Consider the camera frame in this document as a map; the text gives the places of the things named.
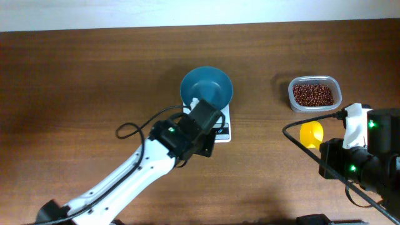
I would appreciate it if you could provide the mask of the yellow plastic scoop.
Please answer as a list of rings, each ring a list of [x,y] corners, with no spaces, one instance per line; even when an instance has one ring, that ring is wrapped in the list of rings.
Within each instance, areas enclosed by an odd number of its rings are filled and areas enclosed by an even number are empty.
[[[307,122],[300,128],[300,143],[306,148],[319,149],[324,137],[322,125],[317,121]]]

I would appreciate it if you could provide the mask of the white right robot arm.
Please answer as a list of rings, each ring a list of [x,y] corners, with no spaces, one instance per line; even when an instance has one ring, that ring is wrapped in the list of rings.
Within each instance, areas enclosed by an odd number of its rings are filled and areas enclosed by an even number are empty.
[[[321,160],[346,180],[380,195],[380,205],[399,219],[399,109],[354,104],[336,117],[343,121],[345,136],[321,143]]]

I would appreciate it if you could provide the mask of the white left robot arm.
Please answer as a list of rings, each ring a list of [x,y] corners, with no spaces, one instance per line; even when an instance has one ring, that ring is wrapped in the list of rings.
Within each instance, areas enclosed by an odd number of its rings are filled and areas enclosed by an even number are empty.
[[[186,165],[197,154],[210,157],[217,133],[229,127],[228,109],[195,99],[157,121],[148,136],[136,128],[141,145],[116,170],[63,206],[47,202],[36,224],[120,224],[117,215],[155,180]]]

